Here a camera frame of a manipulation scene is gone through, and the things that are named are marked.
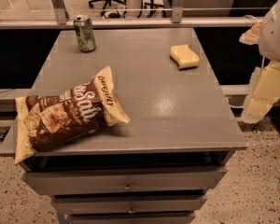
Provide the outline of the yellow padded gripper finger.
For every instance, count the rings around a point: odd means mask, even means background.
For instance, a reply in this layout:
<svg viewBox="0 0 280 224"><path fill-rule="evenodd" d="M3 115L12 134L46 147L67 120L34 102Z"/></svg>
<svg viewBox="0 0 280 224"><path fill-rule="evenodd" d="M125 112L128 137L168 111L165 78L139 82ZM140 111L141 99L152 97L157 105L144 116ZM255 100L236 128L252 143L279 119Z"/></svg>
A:
<svg viewBox="0 0 280 224"><path fill-rule="evenodd" d="M243 104L243 122L258 123L279 100L280 62L270 61L264 68L256 67L251 75L248 95Z"/></svg>

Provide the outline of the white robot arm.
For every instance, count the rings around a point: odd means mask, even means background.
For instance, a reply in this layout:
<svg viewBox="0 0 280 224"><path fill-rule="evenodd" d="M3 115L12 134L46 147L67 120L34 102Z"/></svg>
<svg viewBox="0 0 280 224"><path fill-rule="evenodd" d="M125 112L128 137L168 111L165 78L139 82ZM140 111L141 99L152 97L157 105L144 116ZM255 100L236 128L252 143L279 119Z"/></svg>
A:
<svg viewBox="0 0 280 224"><path fill-rule="evenodd" d="M280 0L262 22L257 22L241 35L240 42L258 44L259 54L269 60L266 66L256 67L253 71L243 104L242 121L255 124L280 100Z"/></svg>

